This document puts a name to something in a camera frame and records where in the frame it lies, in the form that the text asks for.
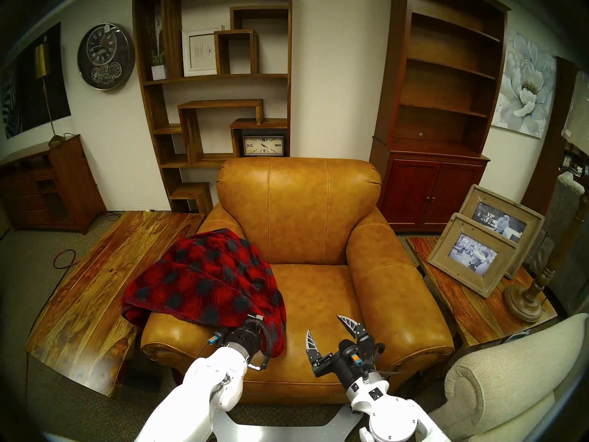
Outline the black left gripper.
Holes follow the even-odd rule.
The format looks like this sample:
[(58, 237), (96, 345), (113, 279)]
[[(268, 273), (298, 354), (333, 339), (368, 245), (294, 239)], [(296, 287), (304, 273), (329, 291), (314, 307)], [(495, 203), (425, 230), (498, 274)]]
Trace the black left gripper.
[(235, 349), (245, 357), (255, 356), (262, 349), (262, 317), (247, 316), (242, 325), (236, 328), (216, 329), (213, 342)]

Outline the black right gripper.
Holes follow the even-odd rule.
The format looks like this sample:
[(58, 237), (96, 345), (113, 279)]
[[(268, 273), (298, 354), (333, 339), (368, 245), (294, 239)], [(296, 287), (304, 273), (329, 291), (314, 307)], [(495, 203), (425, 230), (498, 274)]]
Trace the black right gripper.
[(344, 390), (348, 390), (358, 379), (362, 379), (364, 384), (383, 380), (382, 373), (376, 370), (375, 363), (384, 352), (385, 345), (375, 343), (362, 323), (342, 315), (337, 315), (337, 318), (358, 343), (344, 339), (335, 354), (330, 352), (322, 356), (308, 329), (305, 348), (314, 376), (320, 378), (334, 374)]

